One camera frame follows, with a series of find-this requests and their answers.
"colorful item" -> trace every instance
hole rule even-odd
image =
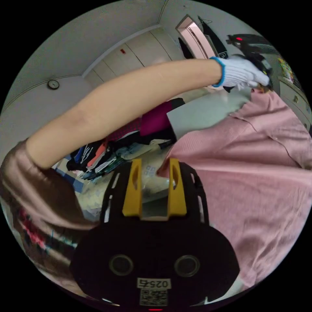
[[[289,64],[284,59],[282,59],[281,57],[278,58],[278,61],[279,61],[279,64],[280,64],[280,66],[282,68],[283,77],[287,81],[289,81],[290,83],[293,84],[293,82],[294,82],[294,75],[293,75],[293,71],[290,68]]]

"ceiling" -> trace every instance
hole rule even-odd
[[[120,40],[156,25],[166,0],[123,0],[89,11],[51,35],[17,75],[4,107],[28,88],[51,78],[82,74]]]

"pile of clothes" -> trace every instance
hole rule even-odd
[[[125,162],[174,144],[176,136],[167,113],[184,104],[182,98],[164,102],[106,138],[82,146],[71,153],[67,169],[95,182]]]

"white cabinet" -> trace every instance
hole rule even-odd
[[[171,61],[168,53],[150,32],[137,36],[126,44],[143,66]]]
[[[150,33],[162,45],[172,61],[184,59],[182,50],[177,47],[173,39],[162,28],[153,29]]]
[[[93,70],[98,74],[98,76],[103,80],[103,82],[112,80],[116,77],[115,73],[107,66],[107,64],[102,60],[100,61]]]
[[[296,114],[298,119],[302,122],[302,124],[309,131],[311,127],[311,122],[307,119],[307,117],[302,113],[302,111],[290,100],[281,96],[281,99],[292,109],[292,111]]]
[[[116,76],[144,67],[126,44],[111,52],[103,62]]]
[[[303,98],[295,87],[291,88],[288,84],[280,81],[280,97],[288,99],[288,103],[292,103],[306,118],[312,123],[312,111],[306,99]]]
[[[94,70],[91,70],[85,77],[85,80],[91,85],[93,89],[103,83],[103,80],[97,75]]]

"sleeve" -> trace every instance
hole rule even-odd
[[[95,223],[84,218],[70,183],[54,169],[36,166],[25,143],[20,142],[5,157],[0,168],[1,188],[33,218],[69,229],[95,227]]]

